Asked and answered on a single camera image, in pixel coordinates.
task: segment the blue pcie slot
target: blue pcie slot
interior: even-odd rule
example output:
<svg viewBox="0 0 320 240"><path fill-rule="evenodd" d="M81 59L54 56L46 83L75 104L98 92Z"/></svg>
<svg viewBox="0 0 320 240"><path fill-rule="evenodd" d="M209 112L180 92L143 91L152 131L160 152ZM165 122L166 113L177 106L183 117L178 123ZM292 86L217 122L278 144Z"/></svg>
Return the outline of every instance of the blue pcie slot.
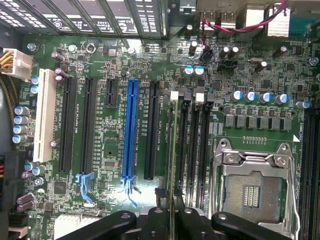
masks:
<svg viewBox="0 0 320 240"><path fill-rule="evenodd" d="M138 118L139 81L130 79L128 82L126 116L124 128L124 150L122 162L121 185L126 187L128 194L132 193L132 184L135 181L134 162L136 149L136 131Z"/></svg>

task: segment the white power connector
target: white power connector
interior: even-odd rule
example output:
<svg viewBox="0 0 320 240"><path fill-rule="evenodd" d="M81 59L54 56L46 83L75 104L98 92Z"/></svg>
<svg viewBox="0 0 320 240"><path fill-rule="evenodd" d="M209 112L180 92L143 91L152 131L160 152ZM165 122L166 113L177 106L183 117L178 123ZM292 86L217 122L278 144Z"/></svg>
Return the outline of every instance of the white power connector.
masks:
<svg viewBox="0 0 320 240"><path fill-rule="evenodd" d="M13 52L12 72L1 72L4 75L8 75L17 79L21 79L25 82L30 82L32 74L32 64L34 59L24 54L23 52L14 48L4 48L3 52Z"/></svg>

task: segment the capacitor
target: capacitor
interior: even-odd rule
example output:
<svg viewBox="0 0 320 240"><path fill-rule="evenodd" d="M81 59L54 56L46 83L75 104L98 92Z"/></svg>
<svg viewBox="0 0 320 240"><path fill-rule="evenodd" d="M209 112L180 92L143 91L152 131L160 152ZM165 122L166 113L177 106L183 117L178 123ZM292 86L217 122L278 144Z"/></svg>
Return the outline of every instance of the capacitor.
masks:
<svg viewBox="0 0 320 240"><path fill-rule="evenodd" d="M19 197L16 200L16 204L23 205L23 204L25 204L27 202L32 201L34 199L34 197L35 196L31 192L29 192L26 195Z"/></svg>
<svg viewBox="0 0 320 240"><path fill-rule="evenodd" d="M24 212L25 210L28 210L28 209L31 209L34 205L34 202L33 201L28 201L26 202L25 204L22 204L22 205L18 205L18 207L16 208L16 210L19 212L19 213L22 213Z"/></svg>
<svg viewBox="0 0 320 240"><path fill-rule="evenodd" d="M39 166L36 166L32 169L32 174L34 176L39 176L39 175L42 175L46 172L46 167L44 165L39 165Z"/></svg>
<svg viewBox="0 0 320 240"><path fill-rule="evenodd" d="M27 172L31 172L32 169L34 169L35 167L38 167L39 166L39 163L36 162L36 161L29 161L29 162L26 162L25 165L24 165L24 170L26 170Z"/></svg>
<svg viewBox="0 0 320 240"><path fill-rule="evenodd" d="M29 122L29 118L27 116L15 116L13 122L17 125L23 125Z"/></svg>
<svg viewBox="0 0 320 240"><path fill-rule="evenodd" d="M60 144L60 139L55 139L50 142L50 147L55 148L59 146L59 144Z"/></svg>
<svg viewBox="0 0 320 240"><path fill-rule="evenodd" d="M254 71L256 73L259 73L261 72L263 69L265 69L267 67L268 63L266 61L262 61L260 63L258 63L255 68L254 68Z"/></svg>
<svg viewBox="0 0 320 240"><path fill-rule="evenodd" d="M194 73L194 68L191 65L188 65L188 66L185 67L183 72L184 72L184 75L189 77Z"/></svg>
<svg viewBox="0 0 320 240"><path fill-rule="evenodd" d="M228 58L231 59L233 58L235 55L237 55L239 52L239 48L234 46L233 48L231 48L231 50L228 53Z"/></svg>
<svg viewBox="0 0 320 240"><path fill-rule="evenodd" d="M37 85L32 85L32 86L30 87L30 93L31 93L31 94L37 94L38 91L39 91L39 88L38 88Z"/></svg>
<svg viewBox="0 0 320 240"><path fill-rule="evenodd" d="M13 127L14 134L25 134L26 132L28 132L27 125L15 125Z"/></svg>
<svg viewBox="0 0 320 240"><path fill-rule="evenodd" d="M13 135L12 137L12 142L14 144L23 144L23 143L26 143L28 140L28 137L27 135L25 134L20 134L20 135Z"/></svg>
<svg viewBox="0 0 320 240"><path fill-rule="evenodd" d="M225 46L219 53L220 58L224 58L225 56L227 56L228 52L229 52L229 48Z"/></svg>
<svg viewBox="0 0 320 240"><path fill-rule="evenodd" d="M240 99L242 99L243 95L244 95L244 94L243 94L241 91L234 91L234 92L231 94L230 98L231 98L232 101L237 102L237 101L239 101Z"/></svg>
<svg viewBox="0 0 320 240"><path fill-rule="evenodd" d="M259 95L260 103L266 104L269 103L272 99L272 95L269 92L262 93Z"/></svg>
<svg viewBox="0 0 320 240"><path fill-rule="evenodd" d="M247 93L244 95L243 99L244 99L246 102L248 102L248 103L249 103L249 102L252 102L253 100L256 99L256 94L255 94L254 91L247 92Z"/></svg>
<svg viewBox="0 0 320 240"><path fill-rule="evenodd" d="M29 179L29 178L32 178L33 176L34 176L33 173L30 171L24 171L23 173L21 173L22 179Z"/></svg>
<svg viewBox="0 0 320 240"><path fill-rule="evenodd" d="M39 77L38 76L32 76L31 77L31 83L34 85L38 85L39 84Z"/></svg>
<svg viewBox="0 0 320 240"><path fill-rule="evenodd" d="M194 69L194 75L198 78L202 77L204 72L205 72L205 69L203 66L196 66Z"/></svg>
<svg viewBox="0 0 320 240"><path fill-rule="evenodd" d="M308 109L311 107L311 103L309 101L297 101L295 106L298 109Z"/></svg>
<svg viewBox="0 0 320 240"><path fill-rule="evenodd" d="M289 100L289 97L287 94L279 94L277 96L275 96L274 101L277 104L286 104Z"/></svg>
<svg viewBox="0 0 320 240"><path fill-rule="evenodd" d="M60 75L60 76L62 76L64 78L67 76L66 72L63 71L60 67L56 68L54 70L54 72L55 72L55 74Z"/></svg>
<svg viewBox="0 0 320 240"><path fill-rule="evenodd" d="M14 114L16 114L16 115L28 115L29 112L30 112L30 110L26 106L17 106L14 109Z"/></svg>
<svg viewBox="0 0 320 240"><path fill-rule="evenodd" d="M44 184L44 182L45 181L42 177L38 177L38 178L34 179L34 185L36 185L36 186L41 186Z"/></svg>
<svg viewBox="0 0 320 240"><path fill-rule="evenodd" d="M190 47L189 47L189 55L190 56L195 55L195 52L197 50L197 46L198 46L198 42L197 41L192 41L190 43Z"/></svg>
<svg viewBox="0 0 320 240"><path fill-rule="evenodd" d="M274 59L280 58L283 54L285 54L288 51L288 48L286 46L280 47L277 51L275 51L272 54L272 57Z"/></svg>
<svg viewBox="0 0 320 240"><path fill-rule="evenodd" d="M51 53L51 57L52 57L54 60L56 60L56 61L58 61L58 62L60 62L60 63L62 63L62 62L65 60L65 57L64 57L63 55L57 53L56 51L53 51L53 52Z"/></svg>

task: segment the white connector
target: white connector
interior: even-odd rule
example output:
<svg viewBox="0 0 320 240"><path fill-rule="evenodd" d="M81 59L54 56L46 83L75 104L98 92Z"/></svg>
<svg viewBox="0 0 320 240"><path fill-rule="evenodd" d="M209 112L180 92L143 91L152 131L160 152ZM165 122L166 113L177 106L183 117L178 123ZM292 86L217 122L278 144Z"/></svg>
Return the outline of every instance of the white connector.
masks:
<svg viewBox="0 0 320 240"><path fill-rule="evenodd" d="M4 48L3 52L13 52L12 72L1 72L2 74L30 82L32 74L33 58L14 48Z"/></svg>
<svg viewBox="0 0 320 240"><path fill-rule="evenodd" d="M44 163L52 159L50 142L54 137L57 81L50 69L40 69L37 94L33 161Z"/></svg>

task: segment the green circuit board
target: green circuit board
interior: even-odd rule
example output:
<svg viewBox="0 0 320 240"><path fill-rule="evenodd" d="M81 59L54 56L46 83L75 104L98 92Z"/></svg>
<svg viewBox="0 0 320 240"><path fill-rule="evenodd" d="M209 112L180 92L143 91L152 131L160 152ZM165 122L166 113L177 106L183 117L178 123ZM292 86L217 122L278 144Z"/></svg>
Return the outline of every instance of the green circuit board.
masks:
<svg viewBox="0 0 320 240"><path fill-rule="evenodd" d="M186 114L186 139L184 149L189 157L194 142L197 151L201 149L201 134L207 131L205 183L203 198L198 200L197 188L190 199L189 190L186 188L188 160L183 166L182 192L186 206L197 207L208 214L209 211L209 176L210 162L217 143L221 139L228 139L233 149L242 151L256 151L274 153L281 143L289 144L295 171L295 196L299 202L301 153L303 142L304 111L296 108L297 101L311 101L311 92L315 82L314 67L310 66L309 58L317 51L318 44L308 44L304 40L288 40L285 46L288 53L285 56L273 59L274 50L252 49L251 43L228 43L225 40L212 41L215 53L215 61L204 65L202 76L186 76L184 69L187 65L201 65L200 54L202 49L197 49L195 56L189 56L190 41L174 38L171 41L163 41L159 44L143 44L140 40L128 39L129 45L135 49L134 54L129 54L121 40L106 38L86 38L68 36L27 36L25 46L34 43L38 51L34 53L33 72L39 75L39 69L54 70L56 61L52 59L53 51L62 52L66 60L64 68L68 68L68 74L77 81L75 125L73 129L72 167L70 172L59 172L59 149L55 148L52 160L46 162L46 173L42 176L44 184L36 186L34 180L26 180L26 192L35 195L35 203L28 211L30 215L30 231L28 237L31 240L53 239L54 222L61 214L90 216L107 216L119 210L129 210L137 215L144 207L156 205L155 188L166 188L168 176L174 179L175 163L168 167L168 149L175 146L173 154L177 158L179 149L180 118L182 116L181 104L183 100L171 102L171 91L193 93L194 89L208 94L214 98L212 109L209 112L208 128L202 129L198 124L193 132L193 110L195 98L192 97L190 108ZM87 45L93 44L96 51L87 53ZM69 52L68 46L76 45L75 52ZM218 70L219 49L223 46L237 46L239 54L234 58L237 68L234 70ZM261 72L255 72L255 64L249 59L263 58L268 62L268 67ZM80 171L81 149L83 142L83 115L85 111L86 78L92 77L97 83L96 104L94 110L94 144L92 154L92 171L94 179L90 182L91 191L88 195L95 202L94 207L85 207L80 194L80 184L75 182L76 174ZM115 79L117 82L117 101L115 107L105 105L107 79ZM128 80L139 81L139 92L136 124L134 175L136 181L130 198L120 184L122 174L122 161L124 154L124 128L126 118L126 105L128 95ZM156 165L153 180L144 179L147 132L148 132L148 107L150 82L159 81L159 122L158 140L156 143ZM23 83L20 92L20 104L30 107L35 96L30 93L30 83ZM231 94L234 91L243 93L254 91L259 93L287 94L289 101L278 105L274 101L267 104L258 100L246 102L243 99L232 101ZM61 118L63 108L63 86L57 86L54 139L61 134ZM28 137L32 139L35 129L36 109L30 107ZM248 118L267 118L267 125L248 125ZM170 131L173 129L172 141ZM32 141L21 144L19 149L31 150ZM195 175L199 166L195 163ZM280 185L278 191L279 218L283 218L286 190Z"/></svg>

